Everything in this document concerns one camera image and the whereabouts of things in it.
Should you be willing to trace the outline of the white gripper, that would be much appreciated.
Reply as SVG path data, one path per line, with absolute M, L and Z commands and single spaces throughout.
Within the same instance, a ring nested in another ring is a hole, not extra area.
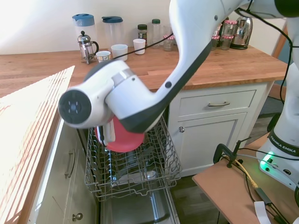
M 103 143 L 107 146 L 110 142 L 115 142 L 115 130 L 114 130 L 114 121 L 111 120 L 109 123 L 103 126 Z

